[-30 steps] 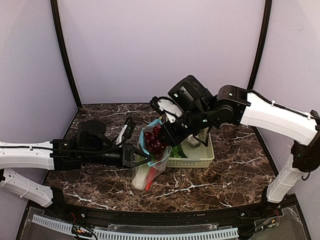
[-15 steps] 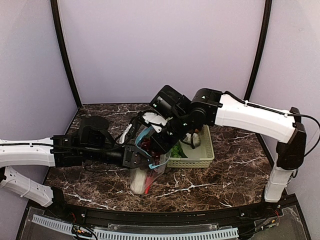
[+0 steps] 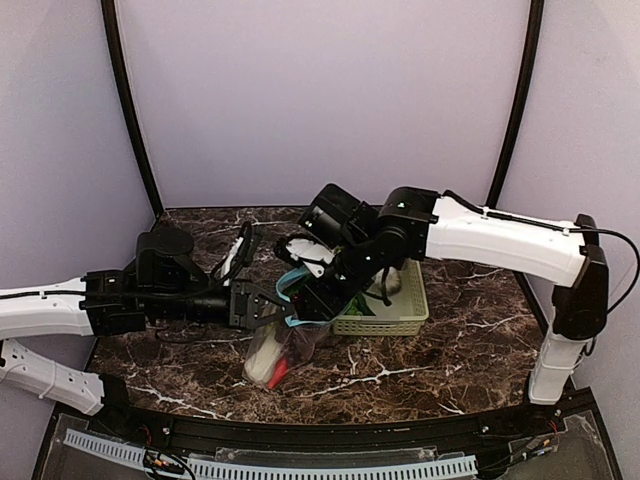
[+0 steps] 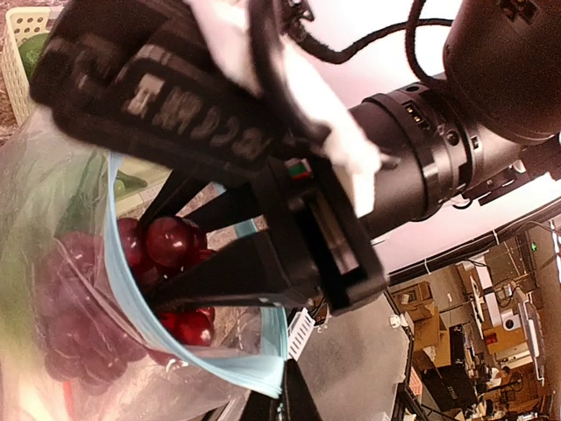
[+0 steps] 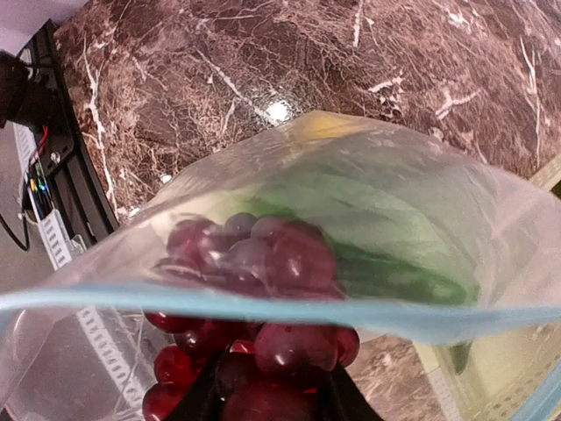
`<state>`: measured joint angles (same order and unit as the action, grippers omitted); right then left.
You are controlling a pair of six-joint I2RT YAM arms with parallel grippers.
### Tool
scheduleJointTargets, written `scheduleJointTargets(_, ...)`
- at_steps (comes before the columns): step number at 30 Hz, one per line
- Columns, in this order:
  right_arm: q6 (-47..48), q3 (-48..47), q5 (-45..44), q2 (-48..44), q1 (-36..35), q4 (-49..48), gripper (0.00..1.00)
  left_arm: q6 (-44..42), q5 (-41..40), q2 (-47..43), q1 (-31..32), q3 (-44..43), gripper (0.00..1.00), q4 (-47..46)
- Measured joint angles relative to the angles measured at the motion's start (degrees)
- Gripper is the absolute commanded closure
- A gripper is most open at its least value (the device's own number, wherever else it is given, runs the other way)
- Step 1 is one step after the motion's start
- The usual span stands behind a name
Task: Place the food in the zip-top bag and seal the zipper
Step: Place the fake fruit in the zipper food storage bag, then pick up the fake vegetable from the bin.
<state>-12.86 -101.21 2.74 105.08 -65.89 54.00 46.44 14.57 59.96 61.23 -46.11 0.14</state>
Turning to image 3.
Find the clear zip top bag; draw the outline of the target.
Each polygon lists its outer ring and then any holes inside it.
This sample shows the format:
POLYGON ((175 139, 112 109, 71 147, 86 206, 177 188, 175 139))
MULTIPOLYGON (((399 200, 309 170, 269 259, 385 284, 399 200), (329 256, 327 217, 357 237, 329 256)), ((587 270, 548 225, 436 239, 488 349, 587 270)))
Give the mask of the clear zip top bag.
POLYGON ((243 378, 264 389, 275 389, 288 373, 308 363, 316 345, 329 334, 330 322, 301 320, 287 314, 284 303, 291 302, 303 284, 311 279, 307 267, 290 270, 276 282, 275 299, 258 300, 258 326, 247 350, 243 378))

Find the green toy leafy vegetable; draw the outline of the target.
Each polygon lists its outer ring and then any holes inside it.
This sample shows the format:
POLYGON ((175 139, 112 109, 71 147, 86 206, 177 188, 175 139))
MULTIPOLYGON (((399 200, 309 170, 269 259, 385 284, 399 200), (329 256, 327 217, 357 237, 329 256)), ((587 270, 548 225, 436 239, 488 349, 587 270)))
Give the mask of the green toy leafy vegetable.
MULTIPOLYGON (((303 325, 296 318, 292 320, 292 323, 293 325, 290 325, 286 320, 273 322, 256 330, 244 362, 243 377, 246 380, 259 387, 269 389, 268 383, 276 363, 280 358, 286 357, 286 341, 291 330, 303 325)), ((300 367, 289 368, 288 374, 300 367)))

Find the red toy chili pepper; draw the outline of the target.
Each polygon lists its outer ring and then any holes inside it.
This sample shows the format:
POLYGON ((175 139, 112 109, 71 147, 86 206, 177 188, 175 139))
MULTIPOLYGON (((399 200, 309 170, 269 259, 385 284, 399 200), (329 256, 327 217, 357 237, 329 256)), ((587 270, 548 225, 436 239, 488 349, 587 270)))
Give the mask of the red toy chili pepper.
POLYGON ((288 359, 286 357, 282 357, 278 360, 275 365, 273 375, 268 383, 268 388, 273 390, 275 389, 281 381, 287 376, 289 372, 289 364, 288 359))

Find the dark red toy grapes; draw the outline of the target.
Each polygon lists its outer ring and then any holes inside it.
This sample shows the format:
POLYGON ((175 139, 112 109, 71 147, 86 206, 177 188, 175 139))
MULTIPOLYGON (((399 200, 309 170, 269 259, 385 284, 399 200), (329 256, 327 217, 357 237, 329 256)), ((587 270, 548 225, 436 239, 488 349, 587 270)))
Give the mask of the dark red toy grapes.
POLYGON ((328 332, 326 326, 301 325, 294 327, 286 341, 286 360, 294 369, 307 363, 313 356, 316 345, 328 332))

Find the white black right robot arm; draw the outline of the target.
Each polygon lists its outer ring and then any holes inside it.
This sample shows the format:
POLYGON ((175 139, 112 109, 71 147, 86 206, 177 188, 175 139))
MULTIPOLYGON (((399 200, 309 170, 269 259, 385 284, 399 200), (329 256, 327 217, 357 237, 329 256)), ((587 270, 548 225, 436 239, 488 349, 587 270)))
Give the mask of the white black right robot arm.
POLYGON ((528 399, 551 406, 562 396, 588 343, 616 309, 601 236, 639 251, 626 235, 588 215, 551 221, 472 204, 454 192, 393 190, 374 208, 329 183, 299 224, 323 247, 322 271, 294 299, 300 319, 331 321, 369 287, 375 274, 408 260, 461 260, 529 274, 552 283, 553 322, 528 381, 528 399))

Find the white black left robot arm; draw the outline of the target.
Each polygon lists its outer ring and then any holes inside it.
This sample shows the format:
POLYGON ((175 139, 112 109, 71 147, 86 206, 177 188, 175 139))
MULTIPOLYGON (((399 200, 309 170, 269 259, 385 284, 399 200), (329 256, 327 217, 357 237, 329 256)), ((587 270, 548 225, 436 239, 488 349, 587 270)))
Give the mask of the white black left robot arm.
POLYGON ((121 270, 2 291, 2 381, 94 416, 127 405, 124 381, 60 364, 26 348, 21 339, 117 336, 143 331, 153 320, 255 330, 285 319, 294 312, 288 301, 238 276, 260 239, 244 227, 227 257, 206 272, 193 259, 189 233, 161 228, 139 235, 134 259, 121 270))

